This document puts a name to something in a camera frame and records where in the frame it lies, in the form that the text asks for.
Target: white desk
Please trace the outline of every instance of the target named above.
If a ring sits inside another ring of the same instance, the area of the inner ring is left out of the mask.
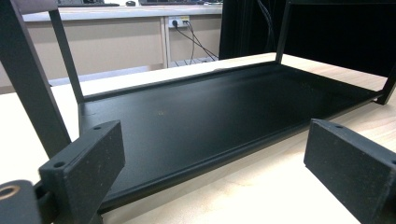
[[[274,54],[159,70],[127,77],[84,82],[85,92],[117,89],[224,67],[258,63]],[[333,77],[371,90],[384,78],[313,63],[290,56],[284,64]],[[72,138],[78,135],[77,105],[69,86],[52,88]],[[46,161],[42,146],[15,93],[0,95],[0,183],[38,180]],[[396,98],[387,105],[368,104],[334,122],[396,151]],[[304,167],[307,132],[198,176],[178,186],[104,214],[105,223],[359,223]]]
[[[219,54],[222,6],[60,8],[79,75],[126,68],[156,70],[191,57],[191,41],[168,28],[169,16],[189,15],[203,46]],[[25,15],[29,33],[48,79],[67,77],[48,13]],[[187,28],[180,28],[192,37]],[[195,47],[194,58],[207,57]],[[0,93],[11,92],[0,64]]]

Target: black metal tray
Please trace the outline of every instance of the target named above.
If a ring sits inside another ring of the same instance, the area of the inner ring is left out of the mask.
[[[126,165],[109,211],[369,103],[380,94],[279,63],[134,88],[79,105],[80,129],[120,119]]]

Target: electrical outlet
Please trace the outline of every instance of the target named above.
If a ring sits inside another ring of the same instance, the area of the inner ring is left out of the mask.
[[[169,28],[175,28],[175,26],[173,25],[173,21],[177,22],[177,28],[187,27],[187,23],[185,21],[190,21],[190,16],[169,17]]]

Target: light wood surface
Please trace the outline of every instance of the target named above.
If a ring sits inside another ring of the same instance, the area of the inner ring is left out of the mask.
[[[118,89],[216,69],[273,60],[274,54],[196,64],[83,83],[86,93]],[[284,64],[380,90],[385,79],[291,56]],[[70,86],[52,88],[73,139],[77,105]],[[0,183],[39,179],[47,158],[15,93],[0,95]],[[365,105],[333,120],[396,150],[396,98]],[[104,214],[105,223],[359,223],[304,167],[307,132],[215,171]]]

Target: black plastic bracket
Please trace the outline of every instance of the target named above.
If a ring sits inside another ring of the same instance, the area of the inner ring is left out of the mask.
[[[0,186],[5,223],[101,223],[97,211],[125,164],[119,121],[91,128],[39,168],[41,181]]]
[[[396,223],[396,153],[313,119],[304,163],[361,223]]]

